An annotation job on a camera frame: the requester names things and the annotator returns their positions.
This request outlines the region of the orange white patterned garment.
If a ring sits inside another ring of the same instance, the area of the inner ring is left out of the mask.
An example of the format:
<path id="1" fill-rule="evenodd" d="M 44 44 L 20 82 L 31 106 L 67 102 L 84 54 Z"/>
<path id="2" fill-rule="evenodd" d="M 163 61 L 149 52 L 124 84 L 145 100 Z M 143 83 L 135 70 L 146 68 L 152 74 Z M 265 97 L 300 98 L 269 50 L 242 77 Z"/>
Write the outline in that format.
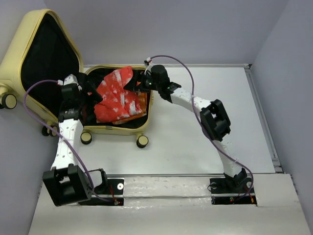
<path id="1" fill-rule="evenodd" d="M 125 98 L 125 107 L 128 110 L 128 113 L 130 113 L 129 117 L 119 117 L 116 121 L 113 122 L 113 124 L 123 124 L 128 121 L 141 118 L 147 114 L 147 106 L 148 106 L 148 95 L 146 93 L 141 92 L 125 92 L 126 98 Z M 127 98 L 131 97 L 134 98 L 135 101 L 135 111 L 133 111 L 133 105 L 131 105 L 129 102 L 127 102 Z"/>

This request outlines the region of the red white patterned garment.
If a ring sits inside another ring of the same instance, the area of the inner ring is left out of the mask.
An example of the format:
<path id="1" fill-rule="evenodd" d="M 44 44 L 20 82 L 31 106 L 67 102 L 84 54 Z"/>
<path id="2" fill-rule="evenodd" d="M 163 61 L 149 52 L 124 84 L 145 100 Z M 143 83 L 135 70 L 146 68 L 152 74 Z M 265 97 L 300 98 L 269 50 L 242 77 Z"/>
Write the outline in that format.
<path id="1" fill-rule="evenodd" d="M 129 117 L 125 107 L 125 92 L 123 87 L 133 77 L 133 69 L 130 66 L 115 69 L 110 74 L 104 76 L 97 92 L 102 96 L 103 101 L 94 106 L 94 113 L 98 122 L 114 122 L 121 117 Z M 135 111 L 134 98 L 128 97 L 127 102 L 133 105 Z"/>

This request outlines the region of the yellow hard-shell suitcase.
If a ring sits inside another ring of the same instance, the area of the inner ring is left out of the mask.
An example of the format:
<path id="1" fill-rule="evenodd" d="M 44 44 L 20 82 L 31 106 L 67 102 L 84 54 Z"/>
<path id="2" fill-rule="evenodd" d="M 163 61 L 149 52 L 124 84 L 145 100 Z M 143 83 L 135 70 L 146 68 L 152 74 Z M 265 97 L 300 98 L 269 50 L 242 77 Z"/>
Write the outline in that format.
<path id="1" fill-rule="evenodd" d="M 13 109 L 25 102 L 54 136 L 62 102 L 55 80 L 74 74 L 98 86 L 118 65 L 97 65 L 84 70 L 82 57 L 58 15 L 49 9 L 33 10 L 22 19 L 0 65 L 0 106 Z"/>

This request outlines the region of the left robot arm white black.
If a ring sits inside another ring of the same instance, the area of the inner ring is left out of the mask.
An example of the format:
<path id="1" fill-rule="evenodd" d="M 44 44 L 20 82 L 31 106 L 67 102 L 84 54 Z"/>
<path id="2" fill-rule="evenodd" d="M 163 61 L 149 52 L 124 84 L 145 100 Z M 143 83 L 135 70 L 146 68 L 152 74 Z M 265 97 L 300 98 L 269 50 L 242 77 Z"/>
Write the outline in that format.
<path id="1" fill-rule="evenodd" d="M 43 173 L 44 185 L 55 206 L 88 201 L 94 191 L 104 193 L 108 181 L 97 176 L 93 180 L 78 156 L 83 133 L 82 110 L 85 93 L 77 82 L 63 82 L 63 101 L 58 116 L 59 137 L 55 160 L 51 170 Z"/>

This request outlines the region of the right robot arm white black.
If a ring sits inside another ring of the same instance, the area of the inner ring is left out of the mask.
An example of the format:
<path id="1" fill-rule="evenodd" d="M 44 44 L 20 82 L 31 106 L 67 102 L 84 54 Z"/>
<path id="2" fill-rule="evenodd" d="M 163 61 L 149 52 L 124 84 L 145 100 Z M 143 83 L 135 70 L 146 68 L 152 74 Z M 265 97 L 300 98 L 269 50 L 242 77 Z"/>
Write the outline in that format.
<path id="1" fill-rule="evenodd" d="M 186 91 L 180 84 L 170 80 L 163 65 L 153 65 L 140 75 L 133 76 L 124 85 L 124 89 L 142 93 L 157 91 L 162 99 L 193 112 L 202 132 L 216 148 L 223 164 L 222 183 L 211 184 L 211 189 L 226 189 L 240 197 L 250 193 L 253 185 L 248 186 L 246 183 L 247 180 L 253 180 L 252 172 L 230 157 L 227 147 L 223 145 L 223 138 L 230 133 L 231 122 L 220 100 L 209 101 Z"/>

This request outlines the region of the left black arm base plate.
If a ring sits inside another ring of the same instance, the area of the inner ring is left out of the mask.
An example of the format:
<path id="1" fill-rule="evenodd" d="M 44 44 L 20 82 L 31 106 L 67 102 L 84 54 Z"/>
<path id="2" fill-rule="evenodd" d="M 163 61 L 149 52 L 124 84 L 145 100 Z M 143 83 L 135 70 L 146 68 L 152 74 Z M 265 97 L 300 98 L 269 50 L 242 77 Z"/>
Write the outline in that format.
<path id="1" fill-rule="evenodd" d="M 88 201 L 79 202 L 80 206 L 123 206 L 124 178 L 109 178 L 108 185 L 103 183 L 95 187 L 95 195 Z"/>

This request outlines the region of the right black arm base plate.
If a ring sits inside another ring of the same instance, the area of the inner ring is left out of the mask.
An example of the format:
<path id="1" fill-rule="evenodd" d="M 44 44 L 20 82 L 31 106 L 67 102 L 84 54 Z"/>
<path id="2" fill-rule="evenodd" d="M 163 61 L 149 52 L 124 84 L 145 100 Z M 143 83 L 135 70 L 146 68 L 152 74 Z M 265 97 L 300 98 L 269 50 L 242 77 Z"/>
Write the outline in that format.
<path id="1" fill-rule="evenodd" d="M 207 189 L 211 193 L 212 205 L 257 205 L 254 188 L 248 192 L 250 186 L 250 178 L 235 189 L 226 185 L 225 178 L 212 178 Z"/>

